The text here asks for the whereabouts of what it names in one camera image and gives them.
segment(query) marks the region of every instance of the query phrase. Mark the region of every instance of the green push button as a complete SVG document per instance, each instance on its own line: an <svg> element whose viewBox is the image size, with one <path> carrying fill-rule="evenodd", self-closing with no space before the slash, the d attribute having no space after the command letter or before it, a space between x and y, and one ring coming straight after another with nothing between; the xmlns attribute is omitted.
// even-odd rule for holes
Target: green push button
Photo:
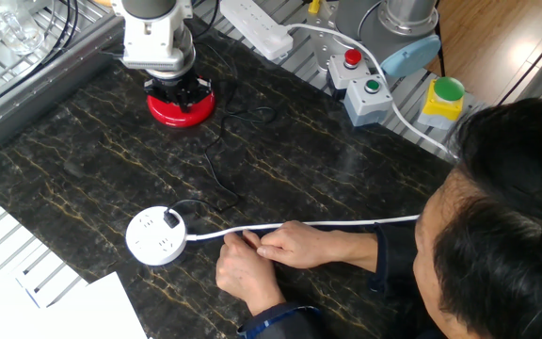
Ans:
<svg viewBox="0 0 542 339"><path fill-rule="evenodd" d="M457 101L466 94L463 84L448 76L437 80L434 84L434 92L438 97L447 101Z"/></svg>
<svg viewBox="0 0 542 339"><path fill-rule="evenodd" d="M369 80L365 83L365 91L371 94L378 93L380 91L380 83L375 80Z"/></svg>

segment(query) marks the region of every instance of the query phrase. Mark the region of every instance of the power strip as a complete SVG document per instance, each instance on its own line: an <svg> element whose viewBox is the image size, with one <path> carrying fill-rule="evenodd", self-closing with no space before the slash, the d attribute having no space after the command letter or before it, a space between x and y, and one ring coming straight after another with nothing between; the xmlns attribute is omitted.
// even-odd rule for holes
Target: power strip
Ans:
<svg viewBox="0 0 542 339"><path fill-rule="evenodd" d="M287 54L294 44L288 29L252 0L223 0L221 13L269 60Z"/></svg>

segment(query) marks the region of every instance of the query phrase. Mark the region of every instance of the black marble surface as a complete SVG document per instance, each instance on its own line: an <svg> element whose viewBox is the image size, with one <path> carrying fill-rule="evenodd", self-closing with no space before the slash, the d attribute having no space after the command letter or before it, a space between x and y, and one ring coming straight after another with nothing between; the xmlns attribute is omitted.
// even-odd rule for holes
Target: black marble surface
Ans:
<svg viewBox="0 0 542 339"><path fill-rule="evenodd" d="M341 105L241 43L204 41L239 72L232 109L268 105L279 115L268 125L227 121L210 153L220 180L243 199L222 215L188 207L191 233L416 214L447 175L447 163L387 129L353 128ZM200 74L231 78L210 49L199 45L198 53ZM217 88L211 119L171 129L145 105L146 78L116 62L1 146L0 204L88 281L116 270L149 336L232 338L248 314L215 286L221 240L190 243L177 261L154 268L132 257L123 236L146 207L187 198L231 202L202 156L219 132L227 88ZM358 268L278 266L278 275L288 299L320 307L341 337L378 337L394 315L368 292Z"/></svg>

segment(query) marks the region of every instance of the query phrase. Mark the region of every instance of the left hand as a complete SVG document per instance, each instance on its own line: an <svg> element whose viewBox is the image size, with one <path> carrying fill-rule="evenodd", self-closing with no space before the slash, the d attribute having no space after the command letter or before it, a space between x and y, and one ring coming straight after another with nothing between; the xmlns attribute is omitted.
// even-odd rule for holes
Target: left hand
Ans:
<svg viewBox="0 0 542 339"><path fill-rule="evenodd" d="M245 301L252 315L285 302L273 264L256 252L261 239L250 231L244 231L244 239L234 233L224 239L216 263L216 285Z"/></svg>

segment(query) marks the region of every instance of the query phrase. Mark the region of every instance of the red gripper base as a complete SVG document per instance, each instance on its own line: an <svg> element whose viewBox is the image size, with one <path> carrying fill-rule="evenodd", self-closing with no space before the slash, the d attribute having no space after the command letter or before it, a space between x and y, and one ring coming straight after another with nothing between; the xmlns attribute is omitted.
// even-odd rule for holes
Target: red gripper base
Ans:
<svg viewBox="0 0 542 339"><path fill-rule="evenodd" d="M190 127L206 120L215 109L215 94L210 93L200 102L190 106L189 113L183 113L175 104L166 104L148 95L151 114L161 123L172 127Z"/></svg>

